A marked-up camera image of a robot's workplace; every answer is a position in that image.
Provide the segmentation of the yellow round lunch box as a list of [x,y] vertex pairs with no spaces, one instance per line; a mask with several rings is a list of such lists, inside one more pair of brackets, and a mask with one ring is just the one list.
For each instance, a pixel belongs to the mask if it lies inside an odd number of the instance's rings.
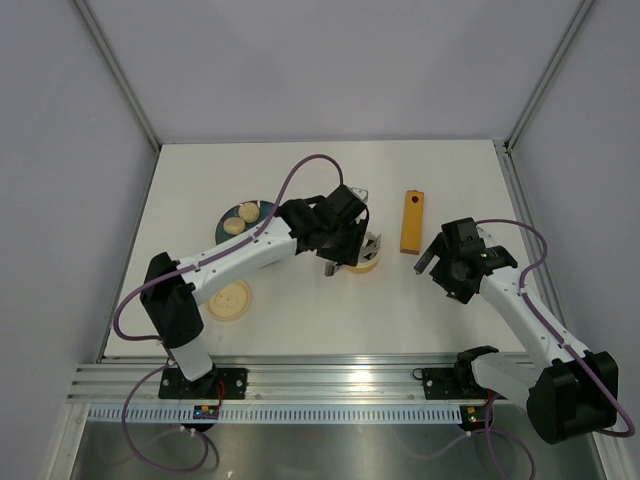
[[346,270],[354,274],[366,274],[373,270],[381,258],[381,246],[381,235],[367,231],[359,251],[357,264],[346,266]]

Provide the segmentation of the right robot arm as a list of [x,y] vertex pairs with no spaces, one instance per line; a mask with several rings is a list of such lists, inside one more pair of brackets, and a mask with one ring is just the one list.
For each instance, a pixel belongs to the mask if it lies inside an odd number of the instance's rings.
[[619,415],[614,406],[617,363],[606,352],[591,352],[564,329],[522,281],[517,261],[504,247],[488,247],[480,237],[454,244],[438,234],[414,271],[429,273],[461,304],[481,296],[532,362],[522,367],[492,346],[462,351],[453,367],[460,393],[501,395],[526,411],[536,433],[549,444],[611,430]]

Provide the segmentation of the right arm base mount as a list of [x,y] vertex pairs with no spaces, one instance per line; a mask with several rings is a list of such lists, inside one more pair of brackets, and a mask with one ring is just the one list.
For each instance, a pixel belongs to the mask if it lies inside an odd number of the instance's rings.
[[459,352],[452,366],[414,368],[411,375],[423,387],[426,400],[482,400],[492,393],[481,387],[472,372],[472,362],[481,356],[498,353],[492,346],[480,346]]

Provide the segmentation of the metal serving tongs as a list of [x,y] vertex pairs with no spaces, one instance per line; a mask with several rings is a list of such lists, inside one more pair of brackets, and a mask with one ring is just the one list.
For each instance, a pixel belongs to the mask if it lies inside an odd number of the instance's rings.
[[324,275],[332,277],[339,270],[346,270],[352,274],[367,274],[378,265],[381,258],[380,250],[381,235],[367,232],[359,251],[357,264],[355,266],[345,266],[333,261],[327,261],[324,267]]

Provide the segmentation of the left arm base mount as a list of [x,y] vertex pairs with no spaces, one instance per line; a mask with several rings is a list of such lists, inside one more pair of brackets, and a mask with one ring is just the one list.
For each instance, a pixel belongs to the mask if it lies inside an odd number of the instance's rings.
[[197,380],[188,380],[178,366],[168,367],[161,376],[158,397],[163,400],[243,400],[249,370],[218,367]]

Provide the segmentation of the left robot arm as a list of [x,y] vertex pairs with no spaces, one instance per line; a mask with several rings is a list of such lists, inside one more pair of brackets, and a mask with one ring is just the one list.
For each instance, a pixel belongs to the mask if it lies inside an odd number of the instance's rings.
[[301,253],[355,267],[368,221],[368,191],[341,184],[328,196],[273,207],[256,226],[208,251],[180,260],[166,252],[156,255],[140,301],[182,374],[181,386],[203,398],[216,385],[200,314],[210,297],[262,267]]

